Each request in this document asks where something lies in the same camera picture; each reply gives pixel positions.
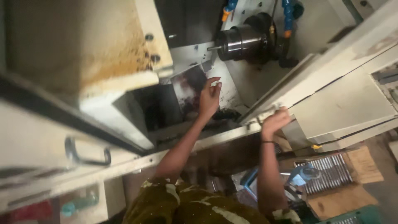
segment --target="orange nozzle tip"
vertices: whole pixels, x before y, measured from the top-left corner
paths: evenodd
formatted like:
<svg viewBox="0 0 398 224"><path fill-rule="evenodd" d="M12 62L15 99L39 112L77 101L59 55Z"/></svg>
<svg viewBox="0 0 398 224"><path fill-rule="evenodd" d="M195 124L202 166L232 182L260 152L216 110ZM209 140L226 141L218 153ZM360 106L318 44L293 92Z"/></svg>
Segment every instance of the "orange nozzle tip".
<svg viewBox="0 0 398 224"><path fill-rule="evenodd" d="M291 30L286 30L285 31L285 38L289 38L292 35L292 31Z"/></svg>
<svg viewBox="0 0 398 224"><path fill-rule="evenodd" d="M222 15L222 19L221 20L223 22L225 22L231 12L227 12L227 11L225 11L225 9L223 11L224 11L224 14Z"/></svg>

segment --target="door handle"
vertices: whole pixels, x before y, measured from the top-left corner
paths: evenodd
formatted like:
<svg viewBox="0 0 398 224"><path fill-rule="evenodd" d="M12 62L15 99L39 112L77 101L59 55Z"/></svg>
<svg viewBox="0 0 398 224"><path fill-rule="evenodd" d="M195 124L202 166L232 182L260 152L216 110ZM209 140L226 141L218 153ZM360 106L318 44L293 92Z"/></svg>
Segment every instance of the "door handle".
<svg viewBox="0 0 398 224"><path fill-rule="evenodd" d="M74 163L83 165L96 165L96 166L109 166L111 164L111 152L108 148L103 150L105 161L95 161L89 159L82 159L76 151L76 144L73 137L65 138L65 153L66 157L72 160Z"/></svg>

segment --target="camouflage shirt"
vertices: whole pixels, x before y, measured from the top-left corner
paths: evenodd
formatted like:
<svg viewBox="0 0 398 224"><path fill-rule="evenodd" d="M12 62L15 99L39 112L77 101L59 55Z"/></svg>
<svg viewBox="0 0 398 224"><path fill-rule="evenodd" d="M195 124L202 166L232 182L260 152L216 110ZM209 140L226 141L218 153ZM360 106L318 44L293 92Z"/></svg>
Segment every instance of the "camouflage shirt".
<svg viewBox="0 0 398 224"><path fill-rule="evenodd" d="M301 224L293 210L273 212L277 223ZM174 185L165 179L145 181L123 224L267 224L256 209L199 186Z"/></svg>

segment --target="bolt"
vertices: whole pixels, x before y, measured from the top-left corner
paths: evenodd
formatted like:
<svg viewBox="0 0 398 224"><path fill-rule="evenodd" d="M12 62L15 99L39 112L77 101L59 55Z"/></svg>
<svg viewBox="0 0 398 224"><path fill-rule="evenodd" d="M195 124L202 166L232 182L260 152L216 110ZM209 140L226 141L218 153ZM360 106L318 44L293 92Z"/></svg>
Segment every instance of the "bolt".
<svg viewBox="0 0 398 224"><path fill-rule="evenodd" d="M157 63L158 61L160 61L160 56L159 55L151 55L150 59L154 62Z"/></svg>
<svg viewBox="0 0 398 224"><path fill-rule="evenodd" d="M146 35L145 35L145 40L146 40L146 41L152 41L152 40L153 40L153 35L152 35L151 33L146 34Z"/></svg>

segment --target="black wristband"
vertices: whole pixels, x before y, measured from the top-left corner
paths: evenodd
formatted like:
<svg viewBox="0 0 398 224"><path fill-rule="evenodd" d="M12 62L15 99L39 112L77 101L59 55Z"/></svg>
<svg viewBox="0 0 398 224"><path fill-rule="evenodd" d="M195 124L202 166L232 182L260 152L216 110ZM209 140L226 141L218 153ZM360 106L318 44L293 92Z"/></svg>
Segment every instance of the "black wristband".
<svg viewBox="0 0 398 224"><path fill-rule="evenodd" d="M274 142L274 141L262 141L262 143L276 143L276 142Z"/></svg>

